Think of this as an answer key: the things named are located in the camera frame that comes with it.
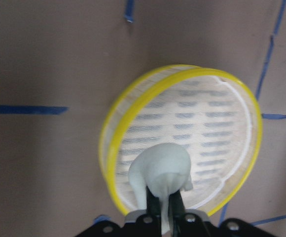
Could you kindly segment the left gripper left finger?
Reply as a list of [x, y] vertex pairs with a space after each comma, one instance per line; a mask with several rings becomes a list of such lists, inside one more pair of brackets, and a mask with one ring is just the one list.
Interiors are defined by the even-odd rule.
[[152, 192], [146, 187], [146, 212], [147, 214], [161, 217], [161, 203], [158, 197], [155, 197]]

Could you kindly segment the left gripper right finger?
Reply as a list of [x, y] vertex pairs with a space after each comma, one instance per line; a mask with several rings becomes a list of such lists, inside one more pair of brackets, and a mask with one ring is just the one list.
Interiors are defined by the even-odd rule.
[[172, 237], [180, 236], [180, 225], [182, 218], [185, 215], [185, 207], [180, 194], [180, 191], [169, 196], [169, 206], [168, 206], [168, 220], [170, 226], [170, 232]]

